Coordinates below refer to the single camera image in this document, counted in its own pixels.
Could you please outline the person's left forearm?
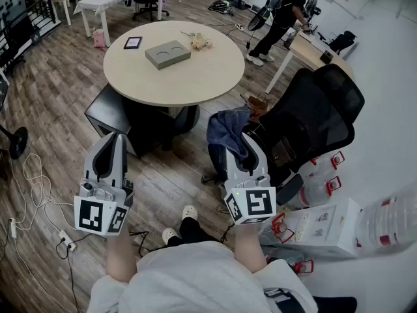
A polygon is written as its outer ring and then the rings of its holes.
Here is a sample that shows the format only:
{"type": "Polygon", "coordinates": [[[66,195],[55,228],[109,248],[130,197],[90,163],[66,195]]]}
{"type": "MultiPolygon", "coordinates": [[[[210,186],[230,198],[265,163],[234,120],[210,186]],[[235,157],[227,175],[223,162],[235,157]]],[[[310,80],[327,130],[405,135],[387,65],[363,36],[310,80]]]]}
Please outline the person's left forearm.
{"type": "Polygon", "coordinates": [[[128,228],[117,236],[107,238],[106,273],[119,282],[129,283],[137,273],[134,247],[128,228]]]}

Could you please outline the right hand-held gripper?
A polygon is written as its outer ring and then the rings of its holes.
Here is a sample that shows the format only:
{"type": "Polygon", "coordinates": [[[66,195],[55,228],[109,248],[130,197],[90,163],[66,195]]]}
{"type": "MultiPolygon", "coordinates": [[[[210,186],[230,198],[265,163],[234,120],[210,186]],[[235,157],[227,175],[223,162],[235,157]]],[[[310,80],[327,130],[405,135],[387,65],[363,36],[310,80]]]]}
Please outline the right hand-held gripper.
{"type": "Polygon", "coordinates": [[[276,188],[270,186],[264,151],[254,139],[242,133],[248,156],[240,164],[230,150],[225,150],[227,180],[224,202],[236,225],[257,224],[276,216],[276,188]],[[257,178],[248,178],[248,173],[257,178]]]}

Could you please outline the black panel with yellow marks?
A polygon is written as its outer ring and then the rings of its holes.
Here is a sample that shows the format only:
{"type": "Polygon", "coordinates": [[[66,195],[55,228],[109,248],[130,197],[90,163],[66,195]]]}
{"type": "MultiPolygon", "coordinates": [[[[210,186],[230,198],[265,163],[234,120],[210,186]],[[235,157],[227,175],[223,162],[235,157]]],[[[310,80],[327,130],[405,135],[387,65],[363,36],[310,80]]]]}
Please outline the black panel with yellow marks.
{"type": "Polygon", "coordinates": [[[8,84],[2,76],[0,76],[0,111],[3,108],[8,92],[8,84]]]}

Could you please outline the black metal railing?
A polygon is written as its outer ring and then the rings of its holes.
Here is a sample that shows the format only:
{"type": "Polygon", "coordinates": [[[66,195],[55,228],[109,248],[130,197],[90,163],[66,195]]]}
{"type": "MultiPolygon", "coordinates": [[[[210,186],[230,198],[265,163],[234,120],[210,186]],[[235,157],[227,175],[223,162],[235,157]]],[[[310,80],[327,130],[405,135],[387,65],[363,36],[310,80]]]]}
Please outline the black metal railing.
{"type": "Polygon", "coordinates": [[[5,0],[0,3],[0,69],[22,58],[23,52],[61,22],[51,0],[5,0]]]}

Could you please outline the white water dispenser carton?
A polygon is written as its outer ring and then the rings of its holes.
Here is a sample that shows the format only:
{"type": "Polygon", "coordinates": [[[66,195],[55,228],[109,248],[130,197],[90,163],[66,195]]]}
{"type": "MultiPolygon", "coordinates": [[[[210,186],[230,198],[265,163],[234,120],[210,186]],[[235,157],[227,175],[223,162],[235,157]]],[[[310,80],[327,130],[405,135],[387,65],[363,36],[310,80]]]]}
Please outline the white water dispenser carton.
{"type": "Polygon", "coordinates": [[[284,223],[295,236],[285,245],[314,256],[355,258],[355,223],[360,211],[360,206],[348,199],[286,213],[284,223]]]}

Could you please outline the brown leather bag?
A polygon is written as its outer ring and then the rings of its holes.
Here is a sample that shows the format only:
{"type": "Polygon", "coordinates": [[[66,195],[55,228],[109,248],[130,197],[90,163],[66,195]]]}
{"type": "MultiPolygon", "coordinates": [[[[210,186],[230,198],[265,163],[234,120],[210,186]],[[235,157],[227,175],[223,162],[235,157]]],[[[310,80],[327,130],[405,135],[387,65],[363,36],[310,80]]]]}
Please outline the brown leather bag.
{"type": "Polygon", "coordinates": [[[289,140],[283,136],[281,140],[272,147],[272,158],[277,167],[283,167],[296,159],[296,152],[291,147],[289,140]]]}

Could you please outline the black mesh office chair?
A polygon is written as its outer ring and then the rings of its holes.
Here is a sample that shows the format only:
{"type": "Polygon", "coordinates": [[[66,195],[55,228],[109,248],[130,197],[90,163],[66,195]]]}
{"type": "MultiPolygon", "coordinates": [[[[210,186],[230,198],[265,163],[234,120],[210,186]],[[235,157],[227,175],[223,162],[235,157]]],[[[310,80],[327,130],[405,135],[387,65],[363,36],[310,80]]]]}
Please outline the black mesh office chair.
{"type": "Polygon", "coordinates": [[[301,68],[279,101],[258,122],[244,127],[267,157],[278,205],[287,204],[302,188],[298,171],[305,163],[352,143],[353,123],[364,104],[359,88],[339,66],[329,64],[315,71],[301,68]],[[283,136],[296,159],[277,167],[271,150],[283,136]]]}

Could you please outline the black round stand base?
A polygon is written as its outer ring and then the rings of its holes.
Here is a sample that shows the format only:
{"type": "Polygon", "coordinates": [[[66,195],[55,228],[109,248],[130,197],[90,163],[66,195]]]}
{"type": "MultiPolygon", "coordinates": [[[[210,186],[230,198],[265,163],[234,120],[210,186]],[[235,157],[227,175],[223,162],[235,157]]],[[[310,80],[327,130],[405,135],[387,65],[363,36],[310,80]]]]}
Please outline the black round stand base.
{"type": "Polygon", "coordinates": [[[20,127],[12,134],[0,125],[0,131],[10,140],[9,155],[11,159],[19,159],[27,146],[28,130],[25,127],[20,127]]]}

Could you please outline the dark blue cloth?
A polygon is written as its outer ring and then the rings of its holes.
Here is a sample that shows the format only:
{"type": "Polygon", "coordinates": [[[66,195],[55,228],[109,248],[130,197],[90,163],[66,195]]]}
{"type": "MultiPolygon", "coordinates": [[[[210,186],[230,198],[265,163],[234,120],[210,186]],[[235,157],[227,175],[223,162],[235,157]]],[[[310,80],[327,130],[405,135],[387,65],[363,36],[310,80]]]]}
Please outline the dark blue cloth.
{"type": "Polygon", "coordinates": [[[245,161],[249,152],[242,140],[242,131],[252,112],[243,106],[233,110],[223,110],[209,118],[207,126],[208,153],[217,172],[217,182],[227,180],[225,150],[232,152],[239,163],[245,161]]]}

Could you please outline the person's right forearm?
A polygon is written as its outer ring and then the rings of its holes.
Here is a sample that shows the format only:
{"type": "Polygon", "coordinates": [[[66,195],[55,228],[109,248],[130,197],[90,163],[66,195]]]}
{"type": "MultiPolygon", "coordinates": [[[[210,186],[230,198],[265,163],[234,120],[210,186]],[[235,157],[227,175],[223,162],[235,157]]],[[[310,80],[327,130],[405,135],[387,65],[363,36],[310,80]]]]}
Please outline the person's right forearm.
{"type": "Polygon", "coordinates": [[[267,266],[257,232],[257,224],[238,225],[235,229],[235,259],[251,273],[267,266]]]}

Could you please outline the black table pedestal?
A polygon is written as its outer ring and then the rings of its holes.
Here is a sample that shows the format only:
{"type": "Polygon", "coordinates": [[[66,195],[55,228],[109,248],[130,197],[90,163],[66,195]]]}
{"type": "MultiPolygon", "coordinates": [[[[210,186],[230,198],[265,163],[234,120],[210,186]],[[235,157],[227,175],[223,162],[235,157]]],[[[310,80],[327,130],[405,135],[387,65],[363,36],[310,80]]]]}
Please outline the black table pedestal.
{"type": "Polygon", "coordinates": [[[187,106],[181,109],[175,118],[175,134],[184,134],[197,124],[200,116],[200,108],[198,105],[187,106]]]}

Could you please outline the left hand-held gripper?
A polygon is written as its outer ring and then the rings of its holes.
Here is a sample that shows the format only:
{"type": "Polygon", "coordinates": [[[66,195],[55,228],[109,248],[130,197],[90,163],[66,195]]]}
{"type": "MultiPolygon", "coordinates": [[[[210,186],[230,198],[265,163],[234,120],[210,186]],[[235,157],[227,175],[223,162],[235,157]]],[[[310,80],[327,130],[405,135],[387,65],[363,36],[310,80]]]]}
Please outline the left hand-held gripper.
{"type": "Polygon", "coordinates": [[[133,183],[124,179],[126,172],[124,134],[111,132],[91,147],[84,162],[85,178],[74,197],[76,229],[104,237],[120,234],[134,196],[133,183]]]}

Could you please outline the pink bag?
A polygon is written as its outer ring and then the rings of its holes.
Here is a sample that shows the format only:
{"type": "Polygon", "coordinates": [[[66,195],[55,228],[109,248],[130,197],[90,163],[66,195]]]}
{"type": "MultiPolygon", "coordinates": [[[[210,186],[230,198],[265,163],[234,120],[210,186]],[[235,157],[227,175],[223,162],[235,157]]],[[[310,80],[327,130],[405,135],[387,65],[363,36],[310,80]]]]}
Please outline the pink bag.
{"type": "Polygon", "coordinates": [[[92,33],[92,38],[95,48],[105,48],[107,46],[103,29],[94,30],[92,33]]]}

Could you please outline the brown paper bag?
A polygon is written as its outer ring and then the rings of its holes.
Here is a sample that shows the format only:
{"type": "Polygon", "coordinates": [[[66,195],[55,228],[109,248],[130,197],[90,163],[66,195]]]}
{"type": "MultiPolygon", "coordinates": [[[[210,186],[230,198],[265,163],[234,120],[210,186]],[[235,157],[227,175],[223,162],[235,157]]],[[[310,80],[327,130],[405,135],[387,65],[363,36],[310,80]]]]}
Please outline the brown paper bag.
{"type": "Polygon", "coordinates": [[[266,93],[259,93],[256,97],[253,95],[248,97],[248,106],[252,111],[251,121],[258,122],[259,118],[268,112],[269,101],[266,93]]]}

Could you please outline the person's black trousers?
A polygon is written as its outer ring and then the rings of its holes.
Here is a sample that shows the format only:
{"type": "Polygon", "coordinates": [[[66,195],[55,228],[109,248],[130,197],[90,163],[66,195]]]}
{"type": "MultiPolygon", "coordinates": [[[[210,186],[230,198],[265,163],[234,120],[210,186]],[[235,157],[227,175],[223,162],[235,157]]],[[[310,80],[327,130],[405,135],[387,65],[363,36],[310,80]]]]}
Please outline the person's black trousers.
{"type": "Polygon", "coordinates": [[[218,242],[216,238],[206,233],[199,222],[192,217],[186,217],[182,220],[180,228],[180,236],[174,235],[167,241],[167,246],[179,246],[183,244],[200,243],[204,241],[218,242]]]}

